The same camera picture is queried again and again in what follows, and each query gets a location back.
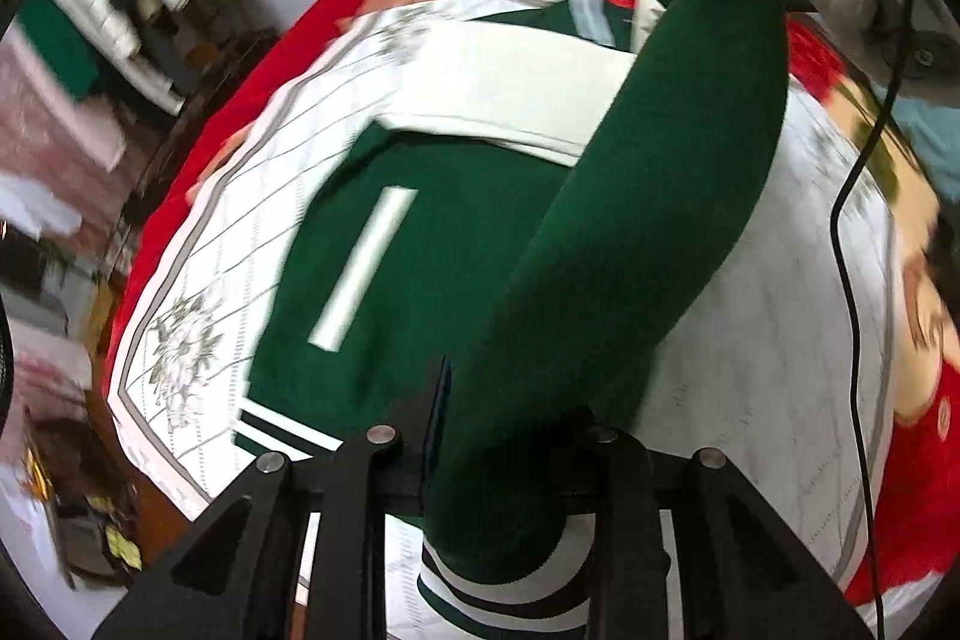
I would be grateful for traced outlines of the blue folded quilt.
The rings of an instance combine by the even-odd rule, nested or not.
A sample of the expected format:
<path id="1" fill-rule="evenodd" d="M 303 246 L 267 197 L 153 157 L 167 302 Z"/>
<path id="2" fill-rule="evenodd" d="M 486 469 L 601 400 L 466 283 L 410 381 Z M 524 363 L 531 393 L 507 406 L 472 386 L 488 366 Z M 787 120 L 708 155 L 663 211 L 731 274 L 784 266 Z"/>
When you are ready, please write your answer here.
<path id="1" fill-rule="evenodd" d="M 960 197 L 960 109 L 898 97 L 893 118 L 942 200 Z"/>

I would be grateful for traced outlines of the green folded sweater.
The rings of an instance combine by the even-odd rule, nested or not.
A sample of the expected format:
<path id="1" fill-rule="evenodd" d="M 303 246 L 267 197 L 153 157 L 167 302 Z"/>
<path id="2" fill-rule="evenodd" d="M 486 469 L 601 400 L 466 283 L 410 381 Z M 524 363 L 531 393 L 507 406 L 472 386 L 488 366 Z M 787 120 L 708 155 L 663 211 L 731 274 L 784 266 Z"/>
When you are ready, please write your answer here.
<path id="1" fill-rule="evenodd" d="M 83 101 L 98 87 L 98 55 L 53 0 L 23 0 L 16 19 L 73 101 Z"/>

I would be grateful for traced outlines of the green white varsity jacket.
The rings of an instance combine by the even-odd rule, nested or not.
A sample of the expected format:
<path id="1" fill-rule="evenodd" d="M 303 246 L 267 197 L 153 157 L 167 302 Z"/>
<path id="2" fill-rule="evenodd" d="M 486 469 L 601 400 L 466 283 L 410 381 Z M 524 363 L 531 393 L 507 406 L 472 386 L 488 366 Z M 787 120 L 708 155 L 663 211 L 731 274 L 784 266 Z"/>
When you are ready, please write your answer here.
<path id="1" fill-rule="evenodd" d="M 291 242 L 241 416 L 296 447 L 381 422 L 452 367 L 421 598 L 482 638 L 586 630 L 596 420 L 731 255 L 788 102 L 781 0 L 565 0 L 448 21 Z"/>

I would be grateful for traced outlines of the pink floral cover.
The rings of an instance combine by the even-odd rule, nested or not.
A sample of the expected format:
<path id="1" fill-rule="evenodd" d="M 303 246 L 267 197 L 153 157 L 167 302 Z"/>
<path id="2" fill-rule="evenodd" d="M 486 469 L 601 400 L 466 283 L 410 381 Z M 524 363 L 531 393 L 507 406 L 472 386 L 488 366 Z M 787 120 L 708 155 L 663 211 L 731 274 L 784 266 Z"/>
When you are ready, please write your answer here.
<path id="1" fill-rule="evenodd" d="M 106 247 L 135 175 L 109 103 L 67 96 L 26 34 L 2 37 L 2 214 L 28 236 Z"/>

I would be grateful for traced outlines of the white puffer jacket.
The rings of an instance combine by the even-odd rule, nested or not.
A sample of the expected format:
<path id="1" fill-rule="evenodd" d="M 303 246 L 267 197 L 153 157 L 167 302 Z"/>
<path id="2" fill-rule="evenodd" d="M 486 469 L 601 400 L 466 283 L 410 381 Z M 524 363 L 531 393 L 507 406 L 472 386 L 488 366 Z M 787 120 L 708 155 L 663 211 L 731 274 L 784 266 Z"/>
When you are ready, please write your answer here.
<path id="1" fill-rule="evenodd" d="M 199 75 L 176 42 L 172 13 L 189 0 L 52 0 L 143 99 L 176 117 Z"/>

